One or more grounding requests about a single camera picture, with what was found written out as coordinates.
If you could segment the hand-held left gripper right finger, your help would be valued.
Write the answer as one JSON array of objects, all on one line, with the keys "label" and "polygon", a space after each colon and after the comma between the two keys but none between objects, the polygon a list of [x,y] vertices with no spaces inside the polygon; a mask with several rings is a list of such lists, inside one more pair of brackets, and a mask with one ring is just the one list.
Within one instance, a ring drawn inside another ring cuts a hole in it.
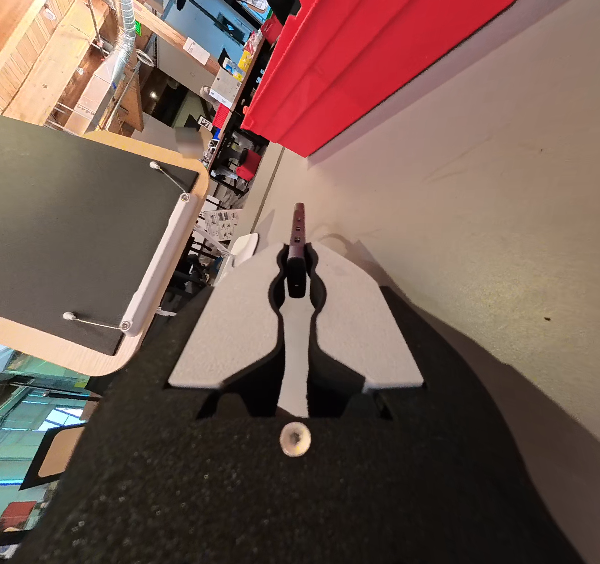
[{"label": "hand-held left gripper right finger", "polygon": [[362,395],[422,389],[424,378],[371,275],[318,242],[306,246],[309,417],[341,417]]}]

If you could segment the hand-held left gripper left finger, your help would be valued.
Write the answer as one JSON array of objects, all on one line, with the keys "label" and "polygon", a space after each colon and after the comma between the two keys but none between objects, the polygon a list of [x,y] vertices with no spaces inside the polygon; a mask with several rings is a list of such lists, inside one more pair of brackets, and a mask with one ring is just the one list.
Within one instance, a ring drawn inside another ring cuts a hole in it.
[{"label": "hand-held left gripper left finger", "polygon": [[216,404],[240,396],[252,417],[274,417],[285,371],[284,279],[288,246],[273,244],[212,291],[168,383],[200,389]]}]

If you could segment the dark USB hub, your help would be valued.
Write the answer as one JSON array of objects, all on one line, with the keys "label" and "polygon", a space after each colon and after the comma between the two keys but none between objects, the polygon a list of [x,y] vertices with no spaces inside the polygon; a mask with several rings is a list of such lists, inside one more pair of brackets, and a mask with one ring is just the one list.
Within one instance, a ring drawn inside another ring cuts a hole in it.
[{"label": "dark USB hub", "polygon": [[307,257],[305,249],[305,206],[297,202],[292,218],[292,232],[286,263],[289,297],[304,298],[307,285]]}]

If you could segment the red storage bin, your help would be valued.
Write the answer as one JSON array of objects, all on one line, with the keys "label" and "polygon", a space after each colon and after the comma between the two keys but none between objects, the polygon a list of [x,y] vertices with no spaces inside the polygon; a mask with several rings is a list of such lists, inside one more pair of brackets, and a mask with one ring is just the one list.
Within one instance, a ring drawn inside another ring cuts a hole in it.
[{"label": "red storage bin", "polygon": [[244,148],[240,154],[236,166],[237,177],[249,183],[252,181],[259,168],[262,156],[250,149]]},{"label": "red storage bin", "polygon": [[242,128],[307,157],[515,0],[299,0]]},{"label": "red storage bin", "polygon": [[1,513],[1,533],[25,530],[36,501],[11,502]]}]

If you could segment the grey desk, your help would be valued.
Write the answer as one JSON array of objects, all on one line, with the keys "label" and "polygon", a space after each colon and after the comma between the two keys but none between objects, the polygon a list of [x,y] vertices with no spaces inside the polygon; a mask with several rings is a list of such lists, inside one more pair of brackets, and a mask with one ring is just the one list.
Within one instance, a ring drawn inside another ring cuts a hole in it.
[{"label": "grey desk", "polygon": [[355,262],[458,351],[599,563],[599,0],[567,0],[351,144],[277,146],[236,236]]}]

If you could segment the printed paper sheet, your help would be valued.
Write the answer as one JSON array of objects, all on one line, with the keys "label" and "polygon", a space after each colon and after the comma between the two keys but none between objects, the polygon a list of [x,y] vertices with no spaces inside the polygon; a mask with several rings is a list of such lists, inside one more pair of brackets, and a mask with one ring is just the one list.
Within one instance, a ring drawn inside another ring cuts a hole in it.
[{"label": "printed paper sheet", "polygon": [[208,234],[218,242],[228,242],[235,234],[243,209],[216,209],[202,211]]}]

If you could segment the tilted tablet on stand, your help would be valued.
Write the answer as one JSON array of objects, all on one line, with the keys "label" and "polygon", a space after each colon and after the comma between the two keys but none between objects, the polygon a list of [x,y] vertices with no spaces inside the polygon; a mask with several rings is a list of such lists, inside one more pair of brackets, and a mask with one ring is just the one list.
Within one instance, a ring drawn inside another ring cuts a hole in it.
[{"label": "tilted tablet on stand", "polygon": [[60,479],[85,429],[86,424],[55,427],[41,440],[19,490],[49,484]]}]

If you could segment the white cardboard box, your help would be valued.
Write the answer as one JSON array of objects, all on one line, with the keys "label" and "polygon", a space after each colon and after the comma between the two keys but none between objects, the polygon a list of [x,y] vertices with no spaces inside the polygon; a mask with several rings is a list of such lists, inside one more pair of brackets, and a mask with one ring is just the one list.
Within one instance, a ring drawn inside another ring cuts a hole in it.
[{"label": "white cardboard box", "polygon": [[236,96],[241,85],[242,81],[221,67],[209,89],[209,95],[226,108],[231,109],[236,101]]}]

